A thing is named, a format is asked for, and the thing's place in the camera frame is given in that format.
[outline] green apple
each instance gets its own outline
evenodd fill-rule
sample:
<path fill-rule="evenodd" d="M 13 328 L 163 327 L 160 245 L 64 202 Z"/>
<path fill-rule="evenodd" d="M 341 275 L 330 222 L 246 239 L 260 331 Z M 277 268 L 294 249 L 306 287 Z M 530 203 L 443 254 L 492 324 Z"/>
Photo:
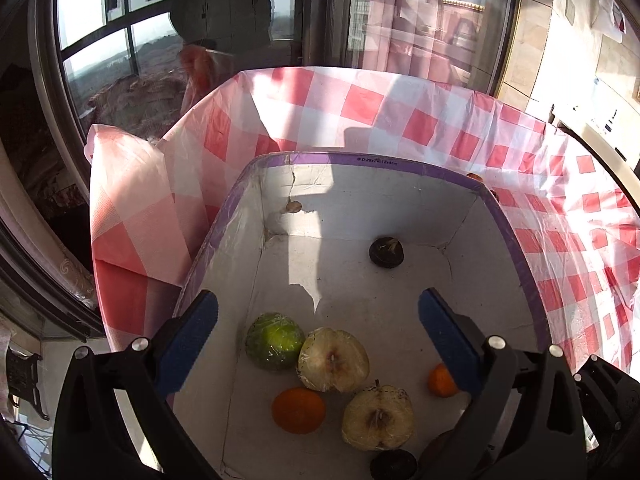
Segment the green apple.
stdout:
<path fill-rule="evenodd" d="M 258 316 L 244 342 L 246 354 L 263 370 L 286 370 L 298 361 L 305 333 L 290 317 L 277 312 Z"/>

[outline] plastic tablecloth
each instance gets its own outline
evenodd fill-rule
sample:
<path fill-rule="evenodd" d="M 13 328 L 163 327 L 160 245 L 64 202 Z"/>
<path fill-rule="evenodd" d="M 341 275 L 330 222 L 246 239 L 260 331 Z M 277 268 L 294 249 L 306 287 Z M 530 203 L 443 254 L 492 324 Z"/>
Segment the plastic tablecloth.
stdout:
<path fill-rule="evenodd" d="M 481 175 L 571 368 L 596 353 L 628 369 L 640 220 L 609 173 L 575 139 L 485 94 L 347 68 L 241 72 L 155 145 L 92 126 L 94 273 L 113 349 L 152 336 L 172 315 L 245 165 L 290 150 L 398 156 Z"/>

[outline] mangosteen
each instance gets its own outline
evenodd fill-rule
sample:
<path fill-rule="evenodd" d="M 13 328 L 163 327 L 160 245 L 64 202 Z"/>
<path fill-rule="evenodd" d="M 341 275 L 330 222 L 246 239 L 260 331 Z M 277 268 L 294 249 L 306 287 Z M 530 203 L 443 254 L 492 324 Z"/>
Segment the mangosteen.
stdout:
<path fill-rule="evenodd" d="M 415 457 L 404 449 L 389 449 L 369 464 L 374 480 L 409 480 L 418 469 Z"/>
<path fill-rule="evenodd" d="M 391 236 L 378 238 L 369 247 L 369 258 L 379 267 L 393 269 L 404 260 L 402 244 L 397 238 Z"/>

